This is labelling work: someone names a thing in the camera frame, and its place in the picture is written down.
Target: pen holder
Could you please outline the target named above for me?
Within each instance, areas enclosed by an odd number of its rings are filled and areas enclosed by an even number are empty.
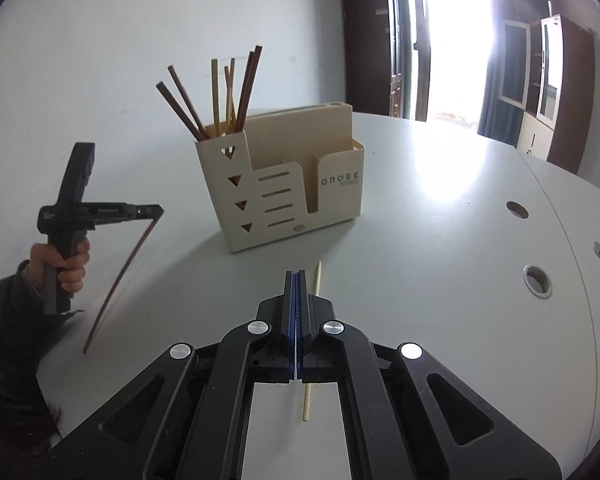
[[[221,137],[206,126],[213,136],[196,146],[231,251],[360,215],[364,146],[351,137],[351,112],[343,103],[282,110]]]

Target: dark wooden cabinet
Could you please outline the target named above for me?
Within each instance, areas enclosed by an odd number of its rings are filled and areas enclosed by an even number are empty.
[[[400,0],[342,0],[347,103],[355,112],[401,117]]]

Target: black handle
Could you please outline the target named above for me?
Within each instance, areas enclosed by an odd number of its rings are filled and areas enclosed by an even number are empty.
[[[48,236],[48,243],[53,245],[60,256],[67,260],[78,253],[78,244],[87,235],[86,230],[53,233]],[[62,314],[71,310],[71,299],[74,296],[62,288],[58,281],[58,274],[63,268],[45,265],[45,314]]]

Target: finger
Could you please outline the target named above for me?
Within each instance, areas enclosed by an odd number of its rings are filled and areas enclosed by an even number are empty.
[[[89,249],[91,249],[91,242],[88,238],[85,238],[78,244],[78,252],[79,253],[88,253]]]
[[[33,244],[30,253],[31,261],[41,264],[49,264],[55,267],[64,267],[64,260],[53,245]]]
[[[67,292],[80,292],[82,290],[82,282],[63,283],[62,288]]]
[[[75,283],[83,279],[86,273],[87,271],[84,270],[84,267],[75,270],[64,270],[58,273],[58,280],[63,283]]]
[[[72,269],[80,269],[80,267],[84,267],[89,261],[89,253],[80,253],[68,258],[64,263],[64,268],[67,270]]]

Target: black jacket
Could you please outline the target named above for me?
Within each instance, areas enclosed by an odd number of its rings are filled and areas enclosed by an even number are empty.
[[[36,371],[63,316],[46,316],[43,300],[23,277],[0,280],[0,478],[17,478],[19,468],[32,468],[58,434],[36,380]]]

